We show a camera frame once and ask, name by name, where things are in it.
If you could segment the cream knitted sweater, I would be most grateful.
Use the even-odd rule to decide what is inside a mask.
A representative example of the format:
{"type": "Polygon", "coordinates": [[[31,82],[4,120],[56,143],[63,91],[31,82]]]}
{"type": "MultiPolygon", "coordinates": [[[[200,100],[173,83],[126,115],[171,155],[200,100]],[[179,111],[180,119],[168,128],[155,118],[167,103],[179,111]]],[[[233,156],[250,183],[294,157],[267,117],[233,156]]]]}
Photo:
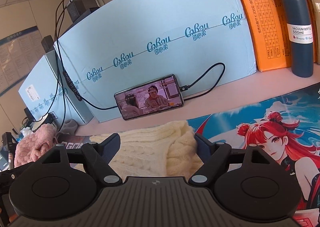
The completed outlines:
{"type": "Polygon", "coordinates": [[[109,166],[123,180],[128,176],[189,179],[203,165],[187,121],[124,131],[119,136],[120,149],[109,166]]]}

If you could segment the grey cloth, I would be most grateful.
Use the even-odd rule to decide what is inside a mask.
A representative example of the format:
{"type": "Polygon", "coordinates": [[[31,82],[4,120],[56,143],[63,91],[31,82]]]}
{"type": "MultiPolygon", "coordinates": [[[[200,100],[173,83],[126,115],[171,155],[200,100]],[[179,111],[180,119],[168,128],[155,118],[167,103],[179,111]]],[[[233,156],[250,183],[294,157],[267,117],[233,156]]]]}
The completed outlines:
{"type": "Polygon", "coordinates": [[[67,120],[56,136],[59,137],[60,135],[75,135],[78,127],[79,125],[74,119],[67,120]]]}

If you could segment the pink knitted sweater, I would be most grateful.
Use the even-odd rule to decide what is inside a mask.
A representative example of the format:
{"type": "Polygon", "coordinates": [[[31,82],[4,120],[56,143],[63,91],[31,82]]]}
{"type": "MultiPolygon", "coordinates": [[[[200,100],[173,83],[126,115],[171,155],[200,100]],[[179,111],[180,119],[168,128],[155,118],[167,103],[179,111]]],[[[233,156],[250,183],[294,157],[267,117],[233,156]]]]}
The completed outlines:
{"type": "Polygon", "coordinates": [[[42,126],[26,137],[16,146],[14,166],[19,167],[37,161],[56,144],[57,128],[52,124],[42,126]]]}

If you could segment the black smartphone playing video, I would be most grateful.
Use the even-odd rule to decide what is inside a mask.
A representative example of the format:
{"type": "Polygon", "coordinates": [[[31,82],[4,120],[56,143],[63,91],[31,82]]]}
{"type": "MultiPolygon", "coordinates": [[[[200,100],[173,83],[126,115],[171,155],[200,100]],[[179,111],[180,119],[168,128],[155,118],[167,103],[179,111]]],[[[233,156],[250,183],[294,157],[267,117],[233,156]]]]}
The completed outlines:
{"type": "Polygon", "coordinates": [[[126,121],[184,106],[175,75],[168,75],[114,94],[126,121]]]}

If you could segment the anime print desk mat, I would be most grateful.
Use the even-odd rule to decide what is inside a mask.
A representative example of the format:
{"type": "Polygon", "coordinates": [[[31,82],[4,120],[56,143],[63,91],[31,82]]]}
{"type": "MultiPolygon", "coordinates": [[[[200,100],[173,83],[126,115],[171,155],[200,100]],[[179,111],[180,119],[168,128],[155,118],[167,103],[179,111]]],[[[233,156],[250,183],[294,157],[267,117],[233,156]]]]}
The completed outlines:
{"type": "Polygon", "coordinates": [[[267,152],[300,185],[295,220],[319,226],[319,84],[185,121],[210,142],[267,152]]]}

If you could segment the large light blue carton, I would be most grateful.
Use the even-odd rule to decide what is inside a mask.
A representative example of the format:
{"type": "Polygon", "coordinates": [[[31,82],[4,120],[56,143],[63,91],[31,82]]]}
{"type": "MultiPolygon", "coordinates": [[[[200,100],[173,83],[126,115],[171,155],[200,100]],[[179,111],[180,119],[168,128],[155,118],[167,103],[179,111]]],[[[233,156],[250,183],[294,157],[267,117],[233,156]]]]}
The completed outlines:
{"type": "Polygon", "coordinates": [[[113,0],[55,43],[99,122],[120,116],[114,94],[167,75],[187,95],[256,72],[241,0],[113,0]]]}

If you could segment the orange cardboard box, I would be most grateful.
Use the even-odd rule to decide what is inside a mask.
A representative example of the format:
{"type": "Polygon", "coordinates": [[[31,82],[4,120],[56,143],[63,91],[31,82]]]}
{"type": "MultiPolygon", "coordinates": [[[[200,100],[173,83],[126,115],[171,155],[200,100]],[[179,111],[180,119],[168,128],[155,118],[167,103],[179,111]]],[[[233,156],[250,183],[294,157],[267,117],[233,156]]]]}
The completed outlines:
{"type": "Polygon", "coordinates": [[[241,0],[260,72],[291,68],[291,48],[281,0],[241,0]]]}

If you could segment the black power adapter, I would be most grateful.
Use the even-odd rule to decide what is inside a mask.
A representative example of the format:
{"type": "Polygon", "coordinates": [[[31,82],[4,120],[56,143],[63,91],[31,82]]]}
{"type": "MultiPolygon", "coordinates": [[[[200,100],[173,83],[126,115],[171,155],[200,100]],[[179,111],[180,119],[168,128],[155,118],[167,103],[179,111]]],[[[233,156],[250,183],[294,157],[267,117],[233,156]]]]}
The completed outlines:
{"type": "Polygon", "coordinates": [[[70,0],[67,5],[67,12],[74,23],[86,11],[82,0],[70,0]]]}

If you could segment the dark blue vacuum bottle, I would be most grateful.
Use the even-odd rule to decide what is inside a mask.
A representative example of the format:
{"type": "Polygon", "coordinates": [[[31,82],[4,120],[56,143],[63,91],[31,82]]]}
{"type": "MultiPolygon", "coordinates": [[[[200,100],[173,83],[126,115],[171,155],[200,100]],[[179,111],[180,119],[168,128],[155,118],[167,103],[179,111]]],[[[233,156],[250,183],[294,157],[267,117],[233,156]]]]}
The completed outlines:
{"type": "Polygon", "coordinates": [[[313,75],[313,32],[307,0],[281,0],[291,48],[291,71],[308,78],[313,75]]]}

